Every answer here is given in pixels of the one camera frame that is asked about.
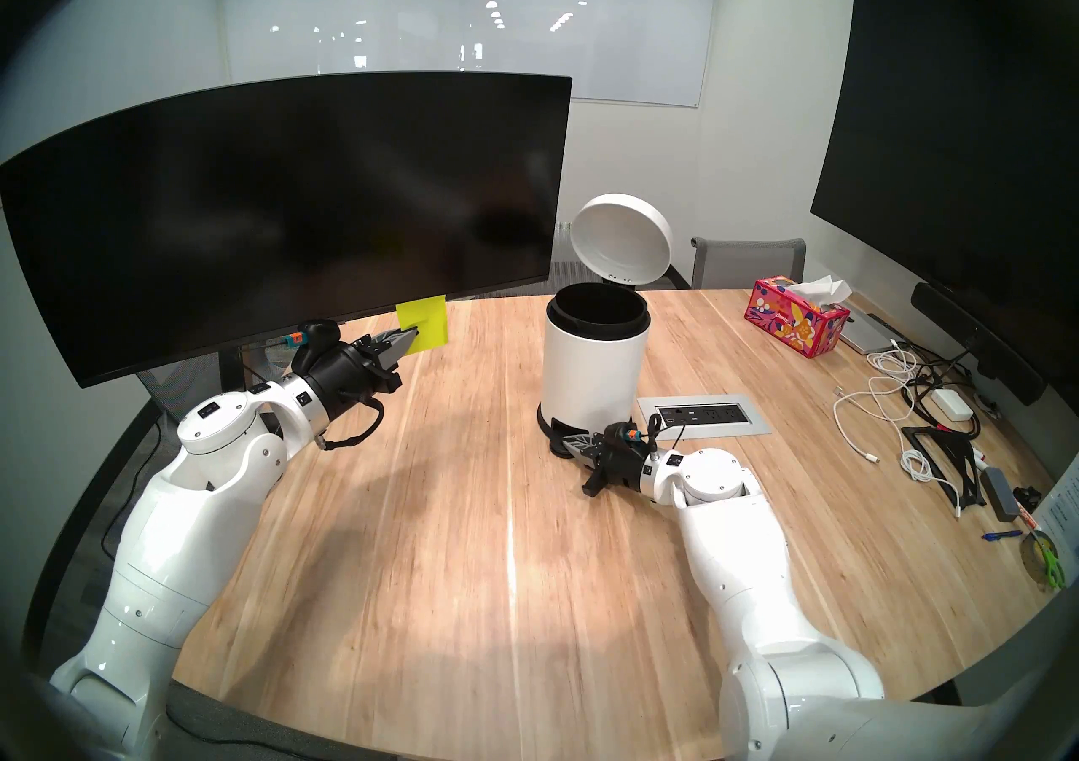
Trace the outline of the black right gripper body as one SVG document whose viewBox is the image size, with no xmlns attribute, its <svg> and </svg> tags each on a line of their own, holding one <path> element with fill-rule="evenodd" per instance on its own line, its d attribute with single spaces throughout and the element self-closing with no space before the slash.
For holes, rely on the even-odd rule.
<svg viewBox="0 0 1079 761">
<path fill-rule="evenodd" d="M 656 458 L 656 436 L 640 433 L 603 435 L 602 452 L 596 464 L 584 464 L 590 474 L 582 484 L 582 493 L 597 497 L 609 486 L 622 486 L 642 492 L 642 476 Z"/>
</svg>

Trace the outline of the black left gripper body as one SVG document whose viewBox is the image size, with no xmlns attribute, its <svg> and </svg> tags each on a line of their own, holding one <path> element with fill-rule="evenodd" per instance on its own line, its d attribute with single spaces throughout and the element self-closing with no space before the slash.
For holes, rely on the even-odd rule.
<svg viewBox="0 0 1079 761">
<path fill-rule="evenodd" d="M 352 343 L 310 339 L 303 345 L 303 380 L 329 422 L 361 402 L 401 388 L 397 366 L 383 366 L 385 349 L 377 345 L 372 336 L 361 336 Z"/>
</svg>

